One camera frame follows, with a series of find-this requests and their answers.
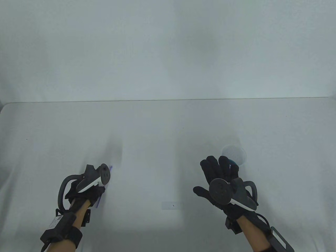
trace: black wrist band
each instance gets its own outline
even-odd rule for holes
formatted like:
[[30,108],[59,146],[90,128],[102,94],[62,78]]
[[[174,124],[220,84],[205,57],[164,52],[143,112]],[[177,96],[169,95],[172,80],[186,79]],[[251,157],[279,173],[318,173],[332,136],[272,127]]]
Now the black wrist band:
[[69,233],[67,234],[67,236],[65,237],[65,240],[70,240],[72,241],[76,248],[78,248],[78,245],[82,239],[82,232],[80,232],[80,230],[74,226],[72,226],[69,230]]

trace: wrist strap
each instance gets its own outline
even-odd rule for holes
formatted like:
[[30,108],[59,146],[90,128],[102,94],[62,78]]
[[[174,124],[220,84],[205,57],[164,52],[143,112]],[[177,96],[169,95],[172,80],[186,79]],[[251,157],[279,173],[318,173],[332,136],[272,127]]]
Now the wrist strap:
[[76,248],[78,248],[78,245],[82,239],[82,232],[80,232],[80,230],[74,226],[72,226],[69,230],[69,233],[67,234],[67,236],[65,237],[65,240],[70,240],[72,241]]
[[[266,236],[270,235],[271,229],[269,227],[268,222],[266,224],[261,219],[259,219],[258,215],[255,212],[246,211],[243,215],[253,225],[255,225],[257,228],[259,228]],[[237,223],[237,221],[235,219],[231,219],[229,217],[226,217],[225,226],[227,227],[227,229],[231,229],[234,232],[235,235],[242,232],[242,229],[240,228],[239,224]]]

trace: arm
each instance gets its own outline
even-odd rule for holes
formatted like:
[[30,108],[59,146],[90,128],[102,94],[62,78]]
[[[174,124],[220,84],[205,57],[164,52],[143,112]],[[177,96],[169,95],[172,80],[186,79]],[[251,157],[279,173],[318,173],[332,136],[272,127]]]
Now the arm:
[[265,234],[245,216],[238,218],[237,222],[254,252],[264,251],[271,247]]
[[[78,229],[81,228],[85,212],[89,208],[90,204],[90,201],[87,200],[81,207],[81,209],[76,212],[76,220],[74,224],[72,224],[72,226]],[[50,244],[47,252],[74,252],[75,250],[76,246],[73,242],[71,242],[70,240],[63,240],[61,242]]]

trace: white surface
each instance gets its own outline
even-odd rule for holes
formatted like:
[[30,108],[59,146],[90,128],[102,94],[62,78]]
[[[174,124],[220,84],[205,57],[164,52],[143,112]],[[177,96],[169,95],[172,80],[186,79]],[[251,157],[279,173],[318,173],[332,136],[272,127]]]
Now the white surface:
[[0,251],[38,251],[63,179],[103,162],[111,181],[83,228],[83,251],[250,251],[193,193],[207,186],[199,162],[238,143],[258,212],[296,251],[335,251],[335,125],[327,98],[8,104]]
[[329,97],[336,1],[1,0],[0,101]]
[[181,210],[181,202],[161,202],[162,210]]

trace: white table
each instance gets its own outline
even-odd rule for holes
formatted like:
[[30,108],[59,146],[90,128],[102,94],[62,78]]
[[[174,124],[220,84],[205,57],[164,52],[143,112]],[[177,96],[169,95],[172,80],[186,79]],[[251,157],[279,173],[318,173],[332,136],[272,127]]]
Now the white table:
[[[39,251],[62,180],[113,165],[81,251],[251,251],[193,193],[199,162],[240,144],[240,176],[296,251],[335,250],[336,101],[13,103],[0,114],[0,251]],[[180,209],[162,210],[162,202]]]

